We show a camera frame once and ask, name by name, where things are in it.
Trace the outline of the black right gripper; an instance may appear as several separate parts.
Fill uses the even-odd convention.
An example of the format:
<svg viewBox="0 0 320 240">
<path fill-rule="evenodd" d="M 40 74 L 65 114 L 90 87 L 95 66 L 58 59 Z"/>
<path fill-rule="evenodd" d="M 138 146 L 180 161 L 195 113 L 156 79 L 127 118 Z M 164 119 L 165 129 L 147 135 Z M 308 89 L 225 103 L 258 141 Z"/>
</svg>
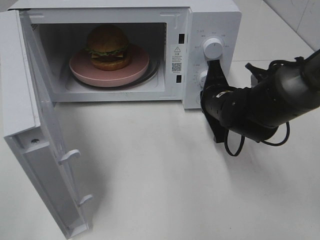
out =
<svg viewBox="0 0 320 240">
<path fill-rule="evenodd" d="M 222 108 L 233 88 L 229 86 L 222 70 L 220 60 L 209 60 L 204 88 L 200 93 L 202 112 L 213 132 L 215 143 L 223 143 L 226 128 L 221 126 Z"/>
</svg>

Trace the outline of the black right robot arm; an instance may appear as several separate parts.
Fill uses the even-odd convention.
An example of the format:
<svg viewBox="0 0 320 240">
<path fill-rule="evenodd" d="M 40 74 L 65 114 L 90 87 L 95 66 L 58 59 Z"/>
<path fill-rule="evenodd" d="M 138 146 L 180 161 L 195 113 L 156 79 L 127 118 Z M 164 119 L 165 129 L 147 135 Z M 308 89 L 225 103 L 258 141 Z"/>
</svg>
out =
<svg viewBox="0 0 320 240">
<path fill-rule="evenodd" d="M 230 86 L 220 61 L 208 62 L 200 105 L 216 143 L 225 141 L 227 131 L 268 140 L 280 125 L 319 108 L 319 51 L 294 61 L 274 60 L 268 69 L 245 67 L 257 79 L 253 87 Z"/>
</svg>

